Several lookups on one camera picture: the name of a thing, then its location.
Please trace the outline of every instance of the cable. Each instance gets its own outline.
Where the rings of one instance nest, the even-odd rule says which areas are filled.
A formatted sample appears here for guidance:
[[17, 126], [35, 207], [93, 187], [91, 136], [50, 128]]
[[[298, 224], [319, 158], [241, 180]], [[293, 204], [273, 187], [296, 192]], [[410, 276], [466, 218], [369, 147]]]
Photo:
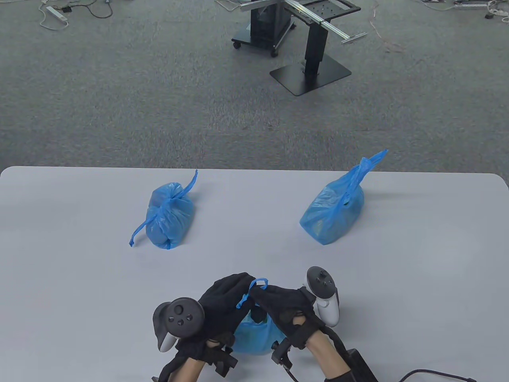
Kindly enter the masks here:
[[39, 11], [41, 11], [41, 12], [42, 12], [42, 14], [44, 15], [44, 18], [43, 18], [43, 19], [42, 19], [42, 21], [39, 23], [39, 25], [40, 25], [41, 27], [45, 28], [45, 29], [48, 29], [49, 31], [54, 31], [54, 32], [63, 31], [65, 28], [67, 28], [67, 27], [69, 26], [69, 22], [68, 22], [68, 21], [66, 21], [66, 22], [65, 22], [65, 25], [64, 25], [62, 28], [58, 28], [58, 29], [50, 28], [50, 27], [48, 27], [48, 26], [46, 26], [46, 25], [43, 25], [43, 24], [44, 24], [44, 22], [46, 21], [46, 12], [44, 12], [44, 11], [42, 10], [42, 7], [43, 7], [44, 5], [46, 5], [48, 2], [51, 2], [51, 1], [56, 1], [56, 0], [45, 0], [45, 1], [41, 2], [41, 5], [39, 6]]
[[377, 0], [373, 0], [374, 1], [374, 4], [373, 6], [371, 7], [371, 10], [373, 11], [373, 14], [371, 15], [370, 17], [370, 24], [371, 26], [373, 27], [373, 29], [375, 30], [377, 36], [380, 38], [380, 40], [382, 40], [384, 46], [385, 46], [385, 49], [388, 51], [388, 52], [395, 52], [395, 53], [403, 53], [405, 51], [405, 48], [403, 48], [401, 45], [399, 44], [396, 44], [396, 43], [393, 43], [393, 42], [390, 42], [386, 39], [384, 39], [380, 33], [378, 32], [378, 29], [377, 27], [375, 26], [375, 18], [377, 17], [377, 8], [380, 6], [380, 4], [378, 3]]
[[[233, 2], [232, 0], [214, 0], [216, 3], [218, 3], [219, 5], [221, 5], [224, 9], [226, 9], [228, 12], [233, 12], [235, 11], [238, 7], [240, 7], [240, 3], [237, 3], [237, 2]], [[233, 4], [232, 7], [227, 7], [224, 3], [228, 3], [228, 4]]]
[[411, 372], [409, 372], [408, 374], [406, 374], [403, 378], [401, 378], [399, 380], [399, 382], [404, 382], [408, 377], [414, 375], [414, 374], [417, 374], [417, 373], [427, 373], [427, 374], [435, 374], [435, 375], [441, 375], [443, 377], [447, 377], [447, 378], [452, 378], [452, 379], [457, 379], [457, 380], [463, 380], [465, 382], [476, 382], [476, 380], [472, 379], [472, 378], [465, 378], [465, 377], [460, 377], [458, 375], [453, 375], [453, 374], [447, 374], [447, 373], [442, 373], [440, 371], [435, 371], [435, 370], [428, 370], [428, 369], [415, 369], [415, 370], [412, 370]]
[[509, 25], [509, 12], [502, 11], [499, 9], [496, 9], [495, 6], [498, 3], [504, 2], [506, 0], [491, 0], [488, 2], [488, 12], [495, 16], [502, 16], [502, 22], [505, 22], [507, 25]]
[[92, 12], [92, 10], [90, 9], [90, 6], [95, 4], [97, 2], [97, 0], [93, 0], [91, 3], [89, 4], [68, 4], [67, 6], [65, 7], [59, 7], [59, 8], [55, 8], [59, 11], [62, 10], [62, 8], [75, 8], [75, 7], [84, 7], [84, 8], [87, 8], [90, 12], [90, 14], [92, 16], [94, 16], [95, 18], [101, 18], [101, 19], [105, 19], [105, 18], [110, 18], [113, 16], [113, 8], [111, 7], [111, 4], [110, 4], [110, 0], [105, 0], [105, 3], [108, 5], [109, 7], [109, 14], [107, 16], [97, 16], [94, 12]]
[[0, 4], [10, 4], [10, 3], [18, 3], [18, 2], [26, 2], [27, 0], [7, 0], [4, 2], [0, 2]]
[[448, 8], [435, 8], [435, 7], [432, 7], [431, 5], [429, 5], [428, 3], [426, 3], [426, 2], [424, 2], [422, 0], [414, 0], [414, 1], [417, 2], [417, 3], [421, 3], [422, 5], [424, 5], [425, 7], [429, 8], [429, 9], [433, 9], [434, 11], [443, 12], [443, 11], [449, 11], [451, 9], [456, 8], [455, 6], [448, 7]]

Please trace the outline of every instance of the black strap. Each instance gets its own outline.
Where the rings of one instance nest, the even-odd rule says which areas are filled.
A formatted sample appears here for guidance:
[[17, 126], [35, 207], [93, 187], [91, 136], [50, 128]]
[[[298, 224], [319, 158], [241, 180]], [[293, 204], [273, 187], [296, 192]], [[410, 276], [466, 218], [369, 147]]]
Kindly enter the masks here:
[[326, 379], [325, 382], [357, 382], [351, 371], [333, 379]]
[[208, 363], [209, 365], [217, 364], [218, 362], [222, 362], [225, 365], [234, 368], [237, 365], [237, 359], [233, 358], [231, 354], [232, 350], [230, 348], [225, 348], [225, 350], [221, 350], [219, 347], [206, 347], [201, 360]]
[[288, 339], [290, 340], [292, 346], [303, 350], [306, 347], [306, 342], [311, 337], [311, 335], [318, 330], [323, 331], [325, 328], [327, 328], [325, 323], [316, 315], [314, 317], [306, 317], [304, 324], [302, 324], [294, 334], [288, 336]]
[[337, 335], [337, 333], [328, 326], [321, 327], [320, 331], [332, 340], [337, 353], [341, 356], [341, 358], [345, 360], [350, 369], [353, 369], [354, 365], [352, 365], [350, 362], [350, 356], [345, 347], [345, 344], [343, 343], [341, 338]]
[[158, 382], [168, 382], [171, 373], [177, 371], [187, 361], [187, 357], [175, 357], [165, 367], [162, 368], [159, 374]]

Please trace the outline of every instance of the black metal base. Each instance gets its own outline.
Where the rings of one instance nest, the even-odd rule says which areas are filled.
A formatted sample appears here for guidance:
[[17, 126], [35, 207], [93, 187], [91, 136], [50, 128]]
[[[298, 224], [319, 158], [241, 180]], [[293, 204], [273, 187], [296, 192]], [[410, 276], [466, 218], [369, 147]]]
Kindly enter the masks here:
[[251, 24], [249, 24], [246, 28], [239, 30], [237, 34], [233, 37], [232, 41], [235, 49], [239, 49], [241, 45], [245, 44], [254, 46], [256, 48], [269, 50], [271, 56], [276, 57], [278, 54], [279, 46], [281, 45], [287, 33], [295, 27], [295, 23], [293, 22], [293, 20], [290, 20], [290, 22], [280, 33], [276, 41], [269, 41], [251, 37], [250, 26]]
[[302, 64], [283, 66], [270, 72], [270, 75], [277, 82], [296, 96], [348, 77], [350, 74], [352, 74], [350, 70], [326, 54], [324, 54], [323, 61], [320, 63], [318, 75], [314, 78], [306, 78]]

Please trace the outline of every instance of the white cable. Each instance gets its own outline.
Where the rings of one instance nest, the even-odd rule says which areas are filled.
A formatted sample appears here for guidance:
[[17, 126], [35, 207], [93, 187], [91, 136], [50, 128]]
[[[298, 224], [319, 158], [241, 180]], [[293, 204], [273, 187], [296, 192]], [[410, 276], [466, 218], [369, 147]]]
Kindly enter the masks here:
[[46, 12], [44, 12], [44, 11], [42, 10], [42, 7], [43, 7], [43, 5], [46, 5], [48, 2], [54, 2], [54, 1], [56, 1], [56, 0], [42, 0], [41, 5], [39, 6], [39, 11], [41, 11], [41, 12], [42, 12], [42, 14], [44, 15], [44, 18], [43, 18], [43, 19], [42, 19], [42, 21], [39, 23], [39, 25], [40, 25], [41, 27], [45, 28], [45, 29], [48, 29], [49, 31], [55, 31], [55, 32], [63, 31], [65, 28], [67, 28], [67, 27], [69, 26], [69, 22], [68, 22], [68, 21], [66, 21], [66, 22], [65, 22], [65, 25], [64, 25], [62, 28], [58, 28], [58, 29], [50, 28], [50, 27], [48, 27], [48, 26], [46, 26], [46, 25], [43, 25], [43, 24], [44, 24], [44, 22], [46, 21]]
[[415, 2], [417, 3], [421, 3], [422, 5], [424, 5], [425, 7], [429, 8], [429, 9], [433, 9], [434, 11], [449, 11], [451, 9], [454, 9], [455, 6], [452, 6], [452, 7], [447, 7], [447, 8], [435, 8], [435, 7], [432, 7], [431, 5], [429, 5], [428, 3], [426, 2], [423, 2], [422, 0], [414, 0]]
[[[233, 2], [232, 0], [214, 0], [216, 3], [218, 3], [219, 5], [221, 5], [224, 9], [226, 9], [228, 12], [233, 12], [235, 11], [238, 7], [240, 7], [240, 3], [238, 2]], [[231, 7], [227, 7], [224, 3], [229, 3], [229, 4], [232, 4]]]
[[499, 1], [499, 0], [489, 1], [488, 2], [488, 12], [495, 16], [502, 16], [502, 22], [505, 22], [507, 25], [509, 25], [509, 12], [494, 8], [500, 2], [501, 1]]
[[0, 4], [10, 4], [10, 3], [18, 3], [18, 2], [26, 2], [28, 0], [7, 0], [4, 2], [0, 2]]

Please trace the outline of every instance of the black cable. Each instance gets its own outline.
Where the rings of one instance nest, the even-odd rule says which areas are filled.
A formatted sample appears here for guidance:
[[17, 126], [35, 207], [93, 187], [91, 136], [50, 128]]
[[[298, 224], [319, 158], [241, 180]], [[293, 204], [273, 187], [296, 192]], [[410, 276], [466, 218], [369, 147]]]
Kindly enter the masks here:
[[101, 19], [104, 19], [104, 18], [110, 18], [113, 16], [113, 8], [111, 7], [111, 4], [109, 1], [106, 1], [106, 4], [108, 5], [109, 7], [109, 15], [107, 16], [97, 16], [94, 12], [92, 12], [92, 10], [90, 9], [90, 6], [95, 4], [97, 2], [97, 0], [93, 0], [91, 3], [89, 4], [73, 4], [73, 5], [68, 5], [67, 7], [65, 8], [75, 8], [75, 7], [84, 7], [84, 8], [87, 8], [90, 12], [90, 14], [92, 16], [94, 16], [95, 18], [101, 18]]
[[460, 377], [459, 375], [447, 374], [447, 373], [442, 373], [442, 372], [440, 372], [440, 371], [428, 370], [428, 369], [415, 369], [415, 370], [412, 370], [411, 372], [409, 372], [408, 374], [406, 374], [403, 378], [401, 378], [399, 382], [403, 382], [403, 381], [405, 381], [408, 377], [410, 377], [411, 375], [414, 375], [414, 374], [417, 374], [417, 373], [426, 373], [426, 374], [441, 375], [441, 376], [443, 376], [443, 377], [447, 377], [447, 378], [458, 379], [458, 380], [464, 380], [465, 382], [477, 382], [476, 380], [474, 380], [474, 379], [472, 379], [472, 378]]
[[288, 375], [289, 375], [289, 376], [290, 376], [290, 378], [293, 380], [293, 382], [299, 382], [299, 381], [297, 380], [297, 378], [295, 378], [295, 376], [292, 374], [292, 372], [291, 372], [290, 370], [285, 369], [285, 372], [287, 372], [287, 373], [288, 373]]

